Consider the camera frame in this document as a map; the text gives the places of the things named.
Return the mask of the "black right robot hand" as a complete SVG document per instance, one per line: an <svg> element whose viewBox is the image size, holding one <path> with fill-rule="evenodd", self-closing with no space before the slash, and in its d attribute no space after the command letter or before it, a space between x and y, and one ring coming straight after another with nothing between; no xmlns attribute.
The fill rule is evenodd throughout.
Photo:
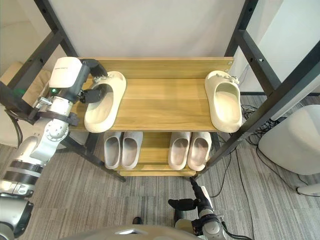
<svg viewBox="0 0 320 240"><path fill-rule="evenodd" d="M205 195L203 189L192 177L189 178L189 181L194 191L195 199L169 199L168 204L178 211L191 211L197 209L198 213L203 210L210 210L213 212L214 210L210 198Z"/></svg>

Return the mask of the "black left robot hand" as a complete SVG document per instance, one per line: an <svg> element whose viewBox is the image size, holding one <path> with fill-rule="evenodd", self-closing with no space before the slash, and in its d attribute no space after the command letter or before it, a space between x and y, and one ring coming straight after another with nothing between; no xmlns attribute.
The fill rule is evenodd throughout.
<svg viewBox="0 0 320 240"><path fill-rule="evenodd" d="M108 73L96 59L59 58L49 80L50 96L61 97L73 104L77 101L90 104L102 100L107 94L108 87L105 84L83 90L89 75L99 78L107 77Z"/></svg>

